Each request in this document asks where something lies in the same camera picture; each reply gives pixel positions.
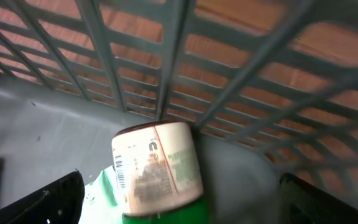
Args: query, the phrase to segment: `gray surface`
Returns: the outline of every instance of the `gray surface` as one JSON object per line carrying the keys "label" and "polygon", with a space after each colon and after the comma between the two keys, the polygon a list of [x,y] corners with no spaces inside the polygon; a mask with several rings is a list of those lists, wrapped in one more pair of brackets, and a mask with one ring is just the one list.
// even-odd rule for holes
{"label": "gray surface", "polygon": [[[114,133],[145,122],[32,83],[0,80],[0,157],[5,160],[0,207],[75,169],[89,183],[112,164]],[[197,139],[215,218],[222,223],[273,222],[278,176],[269,161],[215,138]]]}

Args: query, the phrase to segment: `can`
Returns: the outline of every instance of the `can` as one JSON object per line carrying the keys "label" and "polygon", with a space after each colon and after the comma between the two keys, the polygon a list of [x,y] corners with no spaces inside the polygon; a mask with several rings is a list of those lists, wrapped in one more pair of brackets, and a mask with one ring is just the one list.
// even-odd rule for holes
{"label": "can", "polygon": [[198,223],[207,223],[200,168],[186,123],[159,121],[126,128],[112,139],[112,154],[116,200],[126,223],[150,223],[150,217],[172,223],[177,215],[182,221],[188,216],[187,223],[192,223],[194,209]]}

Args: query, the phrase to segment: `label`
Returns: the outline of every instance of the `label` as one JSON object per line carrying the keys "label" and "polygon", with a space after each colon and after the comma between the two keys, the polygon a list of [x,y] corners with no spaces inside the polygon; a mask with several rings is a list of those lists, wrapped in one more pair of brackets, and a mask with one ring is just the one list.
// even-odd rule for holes
{"label": "label", "polygon": [[190,130],[167,123],[112,140],[118,201],[126,215],[150,215],[186,205],[203,194]]}

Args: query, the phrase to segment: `red line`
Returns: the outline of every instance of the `red line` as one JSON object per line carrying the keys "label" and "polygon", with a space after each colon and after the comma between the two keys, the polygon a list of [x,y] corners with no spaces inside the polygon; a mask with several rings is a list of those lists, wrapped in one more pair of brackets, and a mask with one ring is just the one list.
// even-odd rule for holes
{"label": "red line", "polygon": [[171,170],[171,167],[169,166],[168,159],[167,159],[167,157],[166,157],[166,155],[165,155],[164,148],[162,147],[162,144],[161,144],[161,141],[160,141],[160,136],[158,135],[158,132],[157,132],[157,130],[156,130],[156,128],[155,128],[155,126],[154,126],[153,128],[154,128],[155,135],[157,136],[157,140],[158,140],[158,142],[160,143],[161,150],[162,150],[162,154],[164,155],[165,162],[167,163],[169,173],[171,174],[171,178],[172,178],[173,186],[175,187],[175,190],[177,191],[177,194],[179,194],[179,191],[178,191],[177,185],[176,185],[176,183],[175,183],[175,179],[173,178],[173,175],[172,175],[172,170]]}

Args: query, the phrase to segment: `barcode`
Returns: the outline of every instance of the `barcode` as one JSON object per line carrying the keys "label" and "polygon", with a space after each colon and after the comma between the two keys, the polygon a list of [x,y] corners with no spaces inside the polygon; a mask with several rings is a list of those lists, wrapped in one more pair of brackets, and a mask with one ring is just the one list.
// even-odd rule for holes
{"label": "barcode", "polygon": [[116,156],[115,161],[116,161],[116,175],[117,175],[118,185],[123,190],[126,188],[126,181],[125,181],[124,167],[122,164],[122,156]]}

